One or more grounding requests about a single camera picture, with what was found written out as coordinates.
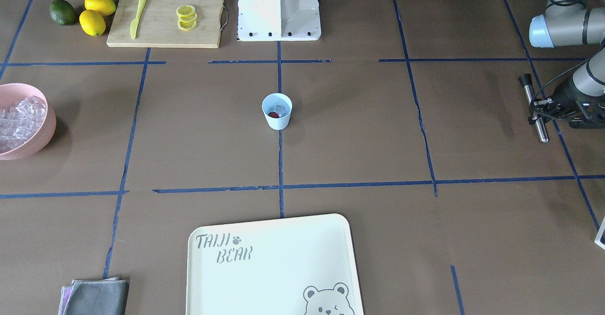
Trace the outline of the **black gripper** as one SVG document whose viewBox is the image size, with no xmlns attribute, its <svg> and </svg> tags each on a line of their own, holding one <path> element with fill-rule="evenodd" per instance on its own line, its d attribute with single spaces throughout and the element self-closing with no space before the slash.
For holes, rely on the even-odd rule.
<svg viewBox="0 0 605 315">
<path fill-rule="evenodd" d="M 570 86 L 559 86 L 547 99 L 529 102 L 529 124 L 562 121 L 577 129 L 605 127 L 604 96 L 589 96 Z"/>
</svg>

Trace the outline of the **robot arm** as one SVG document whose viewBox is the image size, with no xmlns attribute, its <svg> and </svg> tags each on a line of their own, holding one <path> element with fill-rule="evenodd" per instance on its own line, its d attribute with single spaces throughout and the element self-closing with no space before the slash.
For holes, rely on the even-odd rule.
<svg viewBox="0 0 605 315">
<path fill-rule="evenodd" d="M 569 70 L 546 99 L 529 100 L 531 122 L 564 121 L 572 128 L 604 127 L 605 12 L 590 8 L 588 0 L 546 0 L 542 15 L 534 17 L 529 40 L 537 48 L 598 45 L 596 54 Z"/>
</svg>

